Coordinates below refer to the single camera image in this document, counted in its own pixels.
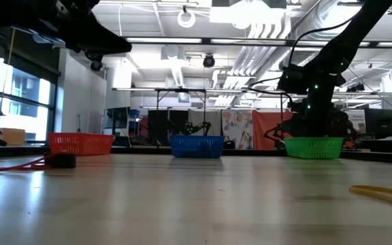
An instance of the ceiling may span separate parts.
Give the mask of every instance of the ceiling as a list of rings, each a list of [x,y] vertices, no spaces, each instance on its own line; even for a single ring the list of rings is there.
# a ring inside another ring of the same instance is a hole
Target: ceiling
[[[302,7],[292,11],[291,22],[294,25],[316,0],[301,0]],[[209,15],[211,0],[199,1],[199,8],[188,7]],[[206,16],[196,15],[195,24],[184,28],[178,24],[179,6],[158,5],[158,16],[153,5],[97,5],[93,12],[98,21],[107,29],[123,37],[247,37],[250,28],[237,29],[232,24],[211,23]],[[366,40],[392,40],[392,15],[385,15],[366,37]],[[106,56],[103,62],[108,67],[119,66],[123,59],[130,60],[133,65],[132,80],[138,86],[144,82],[161,82],[172,76],[170,67],[161,64],[161,48],[158,44],[136,44],[129,54]],[[210,53],[216,59],[218,69],[230,70],[242,50],[241,46],[202,46],[184,45],[185,57],[190,59],[190,65],[182,68],[184,77],[211,78],[214,69],[203,68],[205,54]],[[304,53],[304,60],[312,52]],[[385,67],[392,65],[392,49],[360,49],[351,65],[351,70],[358,76],[363,76],[378,89],[380,76],[386,72]],[[349,81],[356,77],[351,71],[346,71],[344,77]]]

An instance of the computer monitor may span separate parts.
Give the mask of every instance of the computer monitor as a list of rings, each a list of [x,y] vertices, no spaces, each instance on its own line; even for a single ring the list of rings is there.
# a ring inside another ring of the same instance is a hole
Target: computer monitor
[[[392,137],[392,110],[365,109],[365,130],[376,139]]]

